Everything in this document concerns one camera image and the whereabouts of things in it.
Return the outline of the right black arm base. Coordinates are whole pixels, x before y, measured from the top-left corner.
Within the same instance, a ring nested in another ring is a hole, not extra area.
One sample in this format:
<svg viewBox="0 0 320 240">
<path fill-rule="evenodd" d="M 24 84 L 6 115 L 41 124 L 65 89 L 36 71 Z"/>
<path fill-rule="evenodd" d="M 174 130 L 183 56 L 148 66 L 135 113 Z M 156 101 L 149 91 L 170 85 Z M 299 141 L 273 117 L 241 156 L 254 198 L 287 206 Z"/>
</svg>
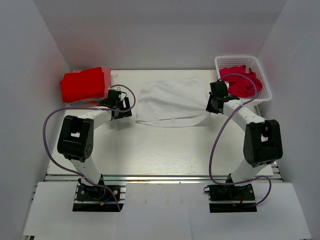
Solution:
<svg viewBox="0 0 320 240">
<path fill-rule="evenodd" d="M 211 184 L 203 188 L 213 203 L 242 203 L 254 202 L 256 200 L 251 183 L 234 184 L 228 180 L 224 184 Z"/>
</svg>

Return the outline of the white t shirt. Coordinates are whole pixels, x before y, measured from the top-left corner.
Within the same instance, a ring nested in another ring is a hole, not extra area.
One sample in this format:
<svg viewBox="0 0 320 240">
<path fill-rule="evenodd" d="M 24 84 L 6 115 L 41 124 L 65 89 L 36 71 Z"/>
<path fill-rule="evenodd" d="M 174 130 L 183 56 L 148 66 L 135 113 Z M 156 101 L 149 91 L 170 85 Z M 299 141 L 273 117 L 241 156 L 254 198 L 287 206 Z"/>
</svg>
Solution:
<svg viewBox="0 0 320 240">
<path fill-rule="evenodd" d="M 160 128 L 193 127 L 210 115 L 208 100 L 198 77 L 148 82 L 139 92 L 135 121 Z"/>
</svg>

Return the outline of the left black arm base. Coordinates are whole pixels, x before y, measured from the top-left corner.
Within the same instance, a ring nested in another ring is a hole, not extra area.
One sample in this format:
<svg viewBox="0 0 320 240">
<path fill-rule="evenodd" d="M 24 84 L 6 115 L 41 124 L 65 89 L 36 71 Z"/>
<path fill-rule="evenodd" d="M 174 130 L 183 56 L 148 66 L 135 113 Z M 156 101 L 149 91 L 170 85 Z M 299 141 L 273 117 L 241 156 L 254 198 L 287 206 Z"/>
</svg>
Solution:
<svg viewBox="0 0 320 240">
<path fill-rule="evenodd" d="M 80 202 L 91 202 L 91 201 L 107 201 L 111 197 L 111 199 L 114 198 L 110 191 L 105 189 L 104 187 L 97 187 L 92 185 L 86 185 L 88 184 L 87 181 L 85 181 L 82 178 L 78 179 L 78 188 L 76 192 L 75 199 Z M 98 185 L 105 185 L 104 178 L 101 175 Z M 113 194 L 116 196 L 117 200 L 120 200 L 120 193 L 121 193 L 121 186 L 120 185 L 107 185 L 107 187 L 113 192 Z"/>
</svg>

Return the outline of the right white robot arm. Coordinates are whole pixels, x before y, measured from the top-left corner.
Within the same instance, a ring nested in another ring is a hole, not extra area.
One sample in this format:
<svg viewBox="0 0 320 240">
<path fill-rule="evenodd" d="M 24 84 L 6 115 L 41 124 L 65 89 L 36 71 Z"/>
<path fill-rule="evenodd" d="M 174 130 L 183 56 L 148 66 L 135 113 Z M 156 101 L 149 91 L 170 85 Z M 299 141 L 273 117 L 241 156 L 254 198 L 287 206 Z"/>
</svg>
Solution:
<svg viewBox="0 0 320 240">
<path fill-rule="evenodd" d="M 229 174 L 227 182 L 222 183 L 226 186 L 226 195 L 236 200 L 243 195 L 243 186 L 253 180 L 267 165 L 283 157 L 280 124 L 275 119 L 266 120 L 253 113 L 237 96 L 228 94 L 227 85 L 221 80 L 210 83 L 206 111 L 227 116 L 212 146 L 209 158 L 210 177 L 214 151 L 228 122 L 232 120 L 244 131 L 244 159 Z"/>
</svg>

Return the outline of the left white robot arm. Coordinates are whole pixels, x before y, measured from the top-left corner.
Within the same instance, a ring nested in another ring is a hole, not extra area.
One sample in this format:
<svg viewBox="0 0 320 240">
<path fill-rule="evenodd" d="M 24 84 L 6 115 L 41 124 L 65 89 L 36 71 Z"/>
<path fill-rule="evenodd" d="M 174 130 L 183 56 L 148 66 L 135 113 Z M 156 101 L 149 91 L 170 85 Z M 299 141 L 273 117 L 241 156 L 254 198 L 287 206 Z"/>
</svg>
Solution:
<svg viewBox="0 0 320 240">
<path fill-rule="evenodd" d="M 101 184 L 102 175 L 98 172 L 92 158 L 94 131 L 108 120 L 132 116 L 130 101 L 118 85 L 108 90 L 107 98 L 98 106 L 111 109 L 90 110 L 82 115 L 67 115 L 57 143 L 57 151 L 69 160 L 79 173 L 83 185 L 89 186 L 88 193 L 99 200 L 105 196 L 106 187 Z"/>
</svg>

